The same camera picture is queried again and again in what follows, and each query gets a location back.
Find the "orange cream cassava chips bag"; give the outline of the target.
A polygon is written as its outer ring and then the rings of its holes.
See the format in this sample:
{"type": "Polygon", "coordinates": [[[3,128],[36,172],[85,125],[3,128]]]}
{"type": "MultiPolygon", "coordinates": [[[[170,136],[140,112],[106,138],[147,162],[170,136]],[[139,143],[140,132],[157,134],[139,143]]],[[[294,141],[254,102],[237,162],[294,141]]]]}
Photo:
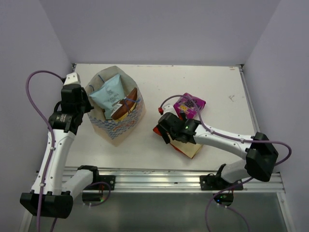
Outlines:
{"type": "MultiPolygon", "coordinates": [[[[156,125],[153,128],[153,132],[157,135],[161,136],[160,132],[164,130],[160,125],[156,125]]],[[[172,140],[171,136],[169,135],[170,143],[169,145],[172,146],[176,151],[186,155],[188,158],[193,159],[194,156],[202,149],[203,145],[199,144],[192,144],[192,143],[182,143],[176,140],[172,140]]]]}

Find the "purple snack packet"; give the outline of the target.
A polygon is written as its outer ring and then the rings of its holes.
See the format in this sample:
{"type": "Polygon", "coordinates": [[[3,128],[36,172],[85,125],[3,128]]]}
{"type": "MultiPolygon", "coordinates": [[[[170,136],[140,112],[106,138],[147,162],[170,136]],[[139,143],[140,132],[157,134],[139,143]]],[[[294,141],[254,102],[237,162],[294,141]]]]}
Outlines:
{"type": "Polygon", "coordinates": [[[195,97],[189,93],[184,93],[183,97],[180,97],[176,103],[173,105],[176,113],[180,116],[180,112],[183,111],[186,117],[193,119],[197,116],[197,110],[193,102],[198,106],[200,112],[204,109],[206,101],[198,97],[195,97]]]}

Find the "light blue cassava chips bag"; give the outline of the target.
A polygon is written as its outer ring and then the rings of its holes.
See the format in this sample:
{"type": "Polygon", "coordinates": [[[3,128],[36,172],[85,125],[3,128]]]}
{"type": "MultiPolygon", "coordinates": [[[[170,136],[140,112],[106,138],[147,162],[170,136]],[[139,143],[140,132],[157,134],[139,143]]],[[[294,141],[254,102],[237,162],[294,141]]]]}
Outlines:
{"type": "Polygon", "coordinates": [[[89,94],[91,99],[104,109],[105,119],[111,119],[113,107],[125,97],[120,74],[107,80],[98,90],[89,94]]]}

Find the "brown Chuba cassava chips bag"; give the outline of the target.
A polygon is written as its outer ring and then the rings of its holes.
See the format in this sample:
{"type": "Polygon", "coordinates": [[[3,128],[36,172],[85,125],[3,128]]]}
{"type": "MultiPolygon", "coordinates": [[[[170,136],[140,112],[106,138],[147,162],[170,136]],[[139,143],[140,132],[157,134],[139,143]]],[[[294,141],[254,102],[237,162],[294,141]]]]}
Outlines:
{"type": "Polygon", "coordinates": [[[137,88],[135,87],[127,96],[115,105],[112,110],[111,118],[115,121],[124,120],[136,107],[138,103],[137,88]]]}

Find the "blue patterned paper bag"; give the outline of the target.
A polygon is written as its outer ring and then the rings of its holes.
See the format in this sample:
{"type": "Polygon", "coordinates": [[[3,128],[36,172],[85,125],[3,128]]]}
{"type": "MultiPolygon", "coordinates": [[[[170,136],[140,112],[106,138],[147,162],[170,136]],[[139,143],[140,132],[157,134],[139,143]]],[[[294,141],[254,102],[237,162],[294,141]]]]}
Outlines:
{"type": "Polygon", "coordinates": [[[88,117],[95,132],[115,146],[131,133],[145,113],[136,82],[117,66],[98,72],[85,91],[94,107],[88,117]]]}

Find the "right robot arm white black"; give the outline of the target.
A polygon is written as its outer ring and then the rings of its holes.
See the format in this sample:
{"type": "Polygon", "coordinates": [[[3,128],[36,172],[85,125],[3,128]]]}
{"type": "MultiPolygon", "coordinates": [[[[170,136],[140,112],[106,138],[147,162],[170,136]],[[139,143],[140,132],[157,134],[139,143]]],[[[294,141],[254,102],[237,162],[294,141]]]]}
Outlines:
{"type": "Polygon", "coordinates": [[[208,145],[238,156],[239,161],[221,165],[215,175],[215,184],[222,190],[248,177],[268,182],[278,158],[272,142],[260,132],[254,136],[228,133],[206,128],[199,120],[180,119],[170,112],[161,116],[156,128],[166,144],[178,141],[208,145]]]}

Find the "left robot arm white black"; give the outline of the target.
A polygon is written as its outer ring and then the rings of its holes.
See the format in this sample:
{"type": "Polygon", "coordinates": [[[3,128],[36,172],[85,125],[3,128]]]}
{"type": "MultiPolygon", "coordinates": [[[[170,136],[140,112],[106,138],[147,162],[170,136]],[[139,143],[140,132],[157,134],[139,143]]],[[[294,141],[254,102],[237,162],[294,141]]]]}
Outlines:
{"type": "Polygon", "coordinates": [[[75,139],[84,114],[93,106],[80,84],[64,85],[61,111],[54,110],[49,117],[51,132],[43,162],[30,192],[22,193],[20,203],[34,216],[67,218],[74,199],[85,189],[99,187],[100,177],[96,166],[82,165],[71,180],[62,182],[63,171],[70,147],[75,139]]]}

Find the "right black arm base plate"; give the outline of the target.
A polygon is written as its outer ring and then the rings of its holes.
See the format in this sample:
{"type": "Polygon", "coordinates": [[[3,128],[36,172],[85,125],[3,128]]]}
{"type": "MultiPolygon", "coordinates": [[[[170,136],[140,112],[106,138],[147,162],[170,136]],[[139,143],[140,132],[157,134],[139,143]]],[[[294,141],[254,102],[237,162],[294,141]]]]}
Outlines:
{"type": "Polygon", "coordinates": [[[241,180],[237,180],[234,183],[228,183],[221,177],[216,177],[214,174],[210,173],[207,175],[201,175],[199,177],[200,189],[202,191],[207,190],[223,190],[225,188],[233,187],[233,190],[243,190],[243,184],[241,180]]]}

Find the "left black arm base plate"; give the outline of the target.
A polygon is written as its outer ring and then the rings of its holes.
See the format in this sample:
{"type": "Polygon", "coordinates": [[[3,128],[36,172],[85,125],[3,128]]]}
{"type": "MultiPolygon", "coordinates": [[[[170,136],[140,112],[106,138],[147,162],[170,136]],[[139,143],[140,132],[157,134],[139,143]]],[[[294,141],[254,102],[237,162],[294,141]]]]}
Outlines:
{"type": "Polygon", "coordinates": [[[116,175],[111,172],[99,171],[97,181],[107,183],[111,187],[111,191],[113,191],[116,183],[116,175]]]}

